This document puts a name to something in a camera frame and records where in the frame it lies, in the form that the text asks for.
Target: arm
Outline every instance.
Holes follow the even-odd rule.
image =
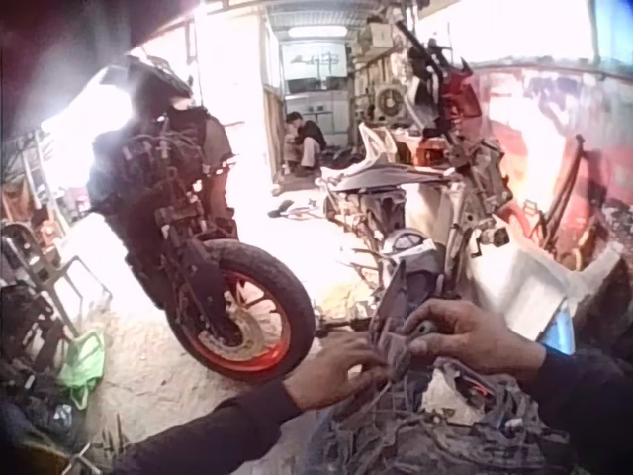
[[[632,465],[633,380],[594,358],[548,348],[537,377],[522,386],[541,419],[570,435],[589,470],[618,473]]]
[[[514,376],[538,402],[541,419],[570,435],[584,467],[594,473],[631,471],[632,380],[595,359],[526,340],[469,302],[429,300],[408,317],[405,331],[424,320],[435,322],[443,334],[415,339],[411,353],[427,360],[453,357],[482,374]]]
[[[133,445],[115,465],[115,475],[230,473],[264,456],[279,440],[285,421],[386,379],[382,359],[364,337],[348,333],[336,343],[285,381],[248,391],[206,416]],[[371,368],[349,377],[359,364]]]
[[[114,473],[230,473],[264,456],[279,439],[281,424],[300,413],[280,381],[268,383],[133,445]]]

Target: ceiling light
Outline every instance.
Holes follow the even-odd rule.
[[[288,30],[290,38],[341,38],[347,35],[347,28],[336,25],[321,25],[314,27],[293,27]]]

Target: green cloth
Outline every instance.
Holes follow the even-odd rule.
[[[78,409],[88,406],[88,394],[103,378],[105,364],[106,345],[100,332],[85,333],[68,346],[58,379]]]

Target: motorcycle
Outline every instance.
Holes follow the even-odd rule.
[[[395,161],[395,145],[388,143],[391,136],[382,138],[361,124],[368,150],[365,160],[319,184],[325,194],[325,217],[365,244],[363,249],[352,250],[369,253],[374,259],[373,266],[351,264],[373,289],[372,301],[390,308],[386,290],[397,269],[405,264],[403,279],[408,284],[397,287],[413,292],[407,298],[412,309],[431,295],[457,295],[467,252],[477,257],[482,245],[509,243],[507,229],[497,223],[494,214],[512,199],[512,193],[501,176],[503,152],[498,144],[469,137],[462,130],[464,119],[482,115],[466,81],[472,75],[466,61],[462,60],[461,68],[455,67],[434,41],[424,46],[402,22],[396,22],[396,27],[411,43],[408,58],[413,79],[405,104],[422,131],[421,139],[442,141],[443,151],[433,166],[424,170],[402,165]],[[432,236],[406,226],[407,193],[403,186],[408,184],[431,187],[440,196]],[[377,273],[377,281],[366,278],[368,269]],[[324,334],[343,325],[365,330],[370,321],[366,317],[321,320],[318,332]]]
[[[192,89],[156,58],[127,56],[102,83],[129,94],[135,118],[95,139],[88,192],[132,273],[207,368],[250,382],[289,372],[310,350],[315,313],[288,267],[238,240],[224,127],[204,107],[177,107]]]

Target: black tire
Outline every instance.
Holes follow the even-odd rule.
[[[207,368],[228,378],[251,383],[263,383],[292,371],[306,357],[316,333],[316,318],[308,292],[282,262],[265,250],[232,239],[208,240],[205,247],[214,255],[221,270],[252,277],[277,300],[288,319],[290,346],[283,359],[264,371],[235,371],[207,359],[185,335],[175,320],[173,304],[166,309],[167,320],[180,344]]]

